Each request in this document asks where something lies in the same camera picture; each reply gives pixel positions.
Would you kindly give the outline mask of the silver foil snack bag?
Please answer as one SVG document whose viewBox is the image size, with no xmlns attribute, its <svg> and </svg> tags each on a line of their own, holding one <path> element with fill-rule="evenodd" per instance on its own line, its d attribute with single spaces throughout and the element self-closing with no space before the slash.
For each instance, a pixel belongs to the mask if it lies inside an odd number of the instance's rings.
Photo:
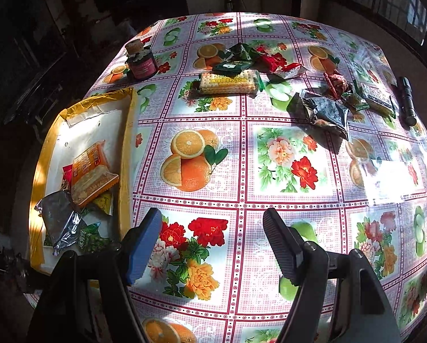
<svg viewBox="0 0 427 343">
<path fill-rule="evenodd" d="M 59 190 L 40 199 L 35 209 L 43 218 L 53 248 L 53 256 L 77 243 L 86 227 L 80 210 L 68 190 Z"/>
</svg>

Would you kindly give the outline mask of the green yellow cracker package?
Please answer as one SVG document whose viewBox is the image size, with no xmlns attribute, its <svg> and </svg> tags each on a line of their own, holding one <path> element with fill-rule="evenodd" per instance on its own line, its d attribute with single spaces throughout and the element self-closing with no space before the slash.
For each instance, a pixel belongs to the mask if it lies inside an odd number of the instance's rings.
<svg viewBox="0 0 427 343">
<path fill-rule="evenodd" d="M 199 77 L 202 95 L 256 95 L 259 90 L 260 78 L 254 70 L 244 70 L 235 76 L 202 73 Z"/>
</svg>

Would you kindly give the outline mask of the dark green cracker packet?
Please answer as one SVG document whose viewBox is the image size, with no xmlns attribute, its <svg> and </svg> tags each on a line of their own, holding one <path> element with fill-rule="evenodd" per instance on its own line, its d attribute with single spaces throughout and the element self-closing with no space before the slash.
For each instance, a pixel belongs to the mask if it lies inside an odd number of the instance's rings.
<svg viewBox="0 0 427 343">
<path fill-rule="evenodd" d="M 223 61 L 215 64 L 212 73 L 222 76 L 235 77 L 253 65 L 249 60 Z"/>
</svg>

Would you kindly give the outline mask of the yellow green pea snack bag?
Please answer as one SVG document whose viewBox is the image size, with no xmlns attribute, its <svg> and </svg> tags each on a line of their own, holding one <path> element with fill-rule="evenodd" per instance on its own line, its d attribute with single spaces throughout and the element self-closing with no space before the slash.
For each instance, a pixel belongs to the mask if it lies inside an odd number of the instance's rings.
<svg viewBox="0 0 427 343">
<path fill-rule="evenodd" d="M 107 190 L 99 194 L 95 199 L 93 199 L 93 204 L 95 204 L 105 214 L 111 215 L 113 213 L 112 193 L 109 190 Z"/>
</svg>

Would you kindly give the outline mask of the brown red snack bag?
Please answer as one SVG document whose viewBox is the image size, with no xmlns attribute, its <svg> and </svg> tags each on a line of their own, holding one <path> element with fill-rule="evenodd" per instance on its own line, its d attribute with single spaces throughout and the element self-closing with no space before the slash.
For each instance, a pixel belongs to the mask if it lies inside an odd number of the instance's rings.
<svg viewBox="0 0 427 343">
<path fill-rule="evenodd" d="M 327 82 L 328 94 L 334 100 L 339 100 L 341 95 L 351 90 L 345 77 L 337 70 L 334 70 L 332 73 L 324 73 L 324 78 Z"/>
</svg>

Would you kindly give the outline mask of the red white small packet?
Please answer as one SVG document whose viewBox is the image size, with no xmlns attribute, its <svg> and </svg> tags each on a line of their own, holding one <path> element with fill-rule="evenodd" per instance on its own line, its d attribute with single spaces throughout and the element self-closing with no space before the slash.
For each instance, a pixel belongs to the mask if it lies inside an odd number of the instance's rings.
<svg viewBox="0 0 427 343">
<path fill-rule="evenodd" d="M 307 69 L 301 63 L 290 63 L 284 67 L 280 66 L 274 74 L 284 80 L 293 79 L 306 73 Z"/>
</svg>

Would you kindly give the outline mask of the floral fruit tablecloth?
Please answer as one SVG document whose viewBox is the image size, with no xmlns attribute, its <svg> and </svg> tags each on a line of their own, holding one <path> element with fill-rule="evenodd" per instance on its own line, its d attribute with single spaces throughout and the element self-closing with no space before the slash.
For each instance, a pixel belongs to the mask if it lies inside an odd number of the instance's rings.
<svg viewBox="0 0 427 343">
<path fill-rule="evenodd" d="M 130 288 L 153 342 L 274 342 L 296 295 L 262 229 L 266 208 L 324 249 L 366 255 L 394 317 L 368 331 L 398 328 L 408 339 L 427 315 L 427 130 L 372 109 L 348 114 L 350 140 L 290 115 L 301 90 L 324 92 L 337 70 L 355 87 L 388 93 L 395 77 L 381 48 L 305 19 L 207 13 L 159 20 L 137 38 L 158 71 L 131 78 L 119 52 L 88 97 L 137 91 L 131 227 L 150 208 L 161 235 Z M 202 95 L 199 77 L 219 52 L 247 43 L 301 63 L 284 80 L 258 59 L 256 95 Z"/>
</svg>

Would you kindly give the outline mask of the dark green small packets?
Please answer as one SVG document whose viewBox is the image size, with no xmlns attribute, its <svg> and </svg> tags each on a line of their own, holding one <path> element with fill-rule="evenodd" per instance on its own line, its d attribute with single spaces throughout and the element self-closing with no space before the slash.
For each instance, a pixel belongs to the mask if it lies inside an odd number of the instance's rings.
<svg viewBox="0 0 427 343">
<path fill-rule="evenodd" d="M 236 43 L 234 46 L 219 52 L 223 61 L 251 61 L 255 62 L 261 57 L 261 53 L 247 43 Z"/>
</svg>

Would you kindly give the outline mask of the dark jar with pink label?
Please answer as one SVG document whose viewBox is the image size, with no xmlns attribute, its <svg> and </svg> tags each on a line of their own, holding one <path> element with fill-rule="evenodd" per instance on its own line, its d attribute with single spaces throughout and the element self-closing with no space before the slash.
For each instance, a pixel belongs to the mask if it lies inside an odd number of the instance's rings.
<svg viewBox="0 0 427 343">
<path fill-rule="evenodd" d="M 148 80 L 158 71 L 158 65 L 149 45 L 140 39 L 134 39 L 125 45 L 127 52 L 126 64 L 136 81 Z"/>
</svg>

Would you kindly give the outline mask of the red wrapped candy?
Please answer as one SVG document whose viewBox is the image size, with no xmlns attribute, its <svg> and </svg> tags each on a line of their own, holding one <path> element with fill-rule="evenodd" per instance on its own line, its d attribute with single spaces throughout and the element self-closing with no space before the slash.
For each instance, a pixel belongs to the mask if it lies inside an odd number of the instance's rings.
<svg viewBox="0 0 427 343">
<path fill-rule="evenodd" d="M 260 54 L 259 60 L 266 66 L 269 72 L 285 71 L 289 63 L 281 53 L 269 54 L 263 45 L 255 48 Z"/>
</svg>

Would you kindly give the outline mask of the orange cracker package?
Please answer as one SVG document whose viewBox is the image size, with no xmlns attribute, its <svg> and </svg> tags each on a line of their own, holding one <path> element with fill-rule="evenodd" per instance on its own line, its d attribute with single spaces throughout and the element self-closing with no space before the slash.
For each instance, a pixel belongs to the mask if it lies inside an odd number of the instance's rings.
<svg viewBox="0 0 427 343">
<path fill-rule="evenodd" d="M 73 160 L 71 195 L 79 208 L 119 182 L 119 175 L 110 172 L 104 146 L 104 140 L 96 142 Z"/>
</svg>

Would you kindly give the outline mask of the yellow-rimmed white cardboard tray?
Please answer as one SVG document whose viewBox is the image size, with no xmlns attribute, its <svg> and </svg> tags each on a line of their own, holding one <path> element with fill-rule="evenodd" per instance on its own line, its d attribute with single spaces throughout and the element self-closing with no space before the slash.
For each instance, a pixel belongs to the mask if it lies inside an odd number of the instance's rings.
<svg viewBox="0 0 427 343">
<path fill-rule="evenodd" d="M 137 91 L 125 87 L 88 97 L 56 116 L 38 158 L 29 207 L 29 258 L 37 271 L 51 273 L 59 259 L 36 208 L 50 194 L 67 190 L 80 208 L 107 194 L 101 236 L 122 238 L 131 227 L 137 100 Z"/>
</svg>

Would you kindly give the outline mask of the red candy packet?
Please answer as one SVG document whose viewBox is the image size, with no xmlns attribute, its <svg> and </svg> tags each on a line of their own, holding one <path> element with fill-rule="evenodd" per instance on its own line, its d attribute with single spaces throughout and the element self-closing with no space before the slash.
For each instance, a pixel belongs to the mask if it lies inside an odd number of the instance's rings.
<svg viewBox="0 0 427 343">
<path fill-rule="evenodd" d="M 62 189 L 70 189 L 72 185 L 72 164 L 62 167 Z"/>
</svg>

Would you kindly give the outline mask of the green wrapped biscuit pack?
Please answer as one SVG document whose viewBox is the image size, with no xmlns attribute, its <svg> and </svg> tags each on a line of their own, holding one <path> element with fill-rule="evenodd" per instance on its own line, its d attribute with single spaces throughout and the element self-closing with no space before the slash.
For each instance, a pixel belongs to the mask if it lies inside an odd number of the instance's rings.
<svg viewBox="0 0 427 343">
<path fill-rule="evenodd" d="M 360 95 L 366 100 L 369 108 L 380 114 L 382 117 L 396 117 L 394 105 L 388 93 L 381 92 L 377 87 L 368 84 L 359 84 Z"/>
</svg>

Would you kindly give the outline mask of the small green candy packet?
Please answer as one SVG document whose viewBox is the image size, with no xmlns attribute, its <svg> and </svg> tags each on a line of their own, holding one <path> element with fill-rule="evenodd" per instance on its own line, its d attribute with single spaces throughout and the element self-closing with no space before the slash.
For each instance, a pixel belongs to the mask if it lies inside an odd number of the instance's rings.
<svg viewBox="0 0 427 343">
<path fill-rule="evenodd" d="M 344 92 L 341 98 L 344 104 L 352 111 L 361 111 L 369 108 L 368 102 L 356 92 Z"/>
</svg>

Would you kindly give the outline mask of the black flashlight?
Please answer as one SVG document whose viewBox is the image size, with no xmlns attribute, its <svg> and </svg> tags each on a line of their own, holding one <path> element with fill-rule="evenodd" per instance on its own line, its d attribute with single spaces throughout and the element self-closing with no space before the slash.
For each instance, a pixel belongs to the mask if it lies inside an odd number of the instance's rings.
<svg viewBox="0 0 427 343">
<path fill-rule="evenodd" d="M 417 114 L 414 108 L 413 92 L 407 77 L 398 78 L 398 87 L 402 95 L 404 121 L 409 127 L 417 124 Z"/>
</svg>

